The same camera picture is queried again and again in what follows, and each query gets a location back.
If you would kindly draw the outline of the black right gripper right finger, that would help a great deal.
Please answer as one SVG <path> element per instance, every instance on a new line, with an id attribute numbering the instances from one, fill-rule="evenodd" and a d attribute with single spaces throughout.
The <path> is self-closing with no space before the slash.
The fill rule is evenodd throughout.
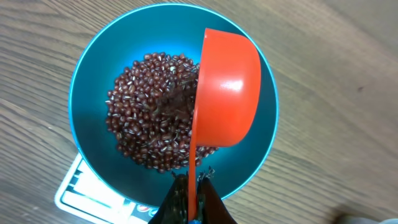
<path id="1" fill-rule="evenodd" d="M 197 178 L 197 220 L 203 224 L 237 224 L 211 183 L 214 174 L 215 170 L 209 167 Z"/>

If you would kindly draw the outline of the orange plastic measuring scoop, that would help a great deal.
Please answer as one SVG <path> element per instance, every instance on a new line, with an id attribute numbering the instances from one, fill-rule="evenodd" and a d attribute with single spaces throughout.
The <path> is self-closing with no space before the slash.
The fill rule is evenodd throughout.
<path id="1" fill-rule="evenodd" d="M 248 133 L 261 89 L 261 61 L 246 37 L 205 29 L 192 121 L 188 220 L 197 215 L 197 146 L 230 147 Z"/>

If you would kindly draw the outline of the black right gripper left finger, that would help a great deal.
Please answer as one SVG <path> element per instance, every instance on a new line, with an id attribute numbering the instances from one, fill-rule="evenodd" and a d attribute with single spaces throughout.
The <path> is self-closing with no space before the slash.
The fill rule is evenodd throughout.
<path id="1" fill-rule="evenodd" d="M 162 205 L 148 224 L 188 223 L 188 176 L 172 172 L 174 182 Z"/>

